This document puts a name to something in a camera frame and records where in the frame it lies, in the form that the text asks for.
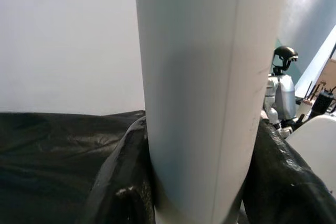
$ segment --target white cylinder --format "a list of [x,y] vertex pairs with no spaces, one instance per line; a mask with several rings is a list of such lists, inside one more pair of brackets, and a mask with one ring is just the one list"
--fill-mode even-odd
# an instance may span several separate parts
[[160,223],[235,219],[283,0],[136,2]]

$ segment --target white wall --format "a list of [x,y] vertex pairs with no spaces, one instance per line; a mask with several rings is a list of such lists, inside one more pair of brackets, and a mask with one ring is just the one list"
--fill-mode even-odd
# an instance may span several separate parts
[[336,26],[331,30],[328,37],[323,42],[319,51],[315,55],[315,57],[311,60],[308,67],[300,77],[299,81],[295,85],[295,95],[297,97],[304,97],[309,88],[310,82],[312,81],[312,85],[310,87],[309,92],[313,89],[313,86],[318,81],[324,66],[326,65],[331,53],[332,49],[335,45],[336,41]]
[[287,71],[296,83],[336,25],[336,4],[335,0],[286,0],[285,3],[278,38],[299,53],[299,60]]
[[0,0],[0,111],[144,109],[135,0]]

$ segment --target white pipe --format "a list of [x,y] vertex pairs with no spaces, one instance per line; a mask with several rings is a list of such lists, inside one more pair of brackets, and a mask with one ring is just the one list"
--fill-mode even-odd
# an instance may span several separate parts
[[248,171],[283,0],[136,2],[156,214],[223,223]]

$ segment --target black plastic sheet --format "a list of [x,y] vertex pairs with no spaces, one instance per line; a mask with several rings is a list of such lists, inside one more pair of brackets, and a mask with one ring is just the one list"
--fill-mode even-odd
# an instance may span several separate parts
[[75,223],[96,175],[143,111],[0,114],[0,223]]
[[102,165],[78,224],[155,224],[145,117],[127,130]]
[[336,223],[336,201],[322,180],[265,121],[259,124],[243,199],[251,224]]

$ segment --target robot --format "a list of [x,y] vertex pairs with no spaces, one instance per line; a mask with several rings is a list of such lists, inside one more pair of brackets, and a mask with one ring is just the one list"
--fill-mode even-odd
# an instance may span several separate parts
[[269,122],[284,138],[293,132],[291,125],[296,120],[295,87],[291,76],[284,74],[292,61],[298,60],[298,53],[287,46],[275,49],[276,56],[282,61],[282,66],[273,63],[273,73],[268,76],[267,89],[263,109]]

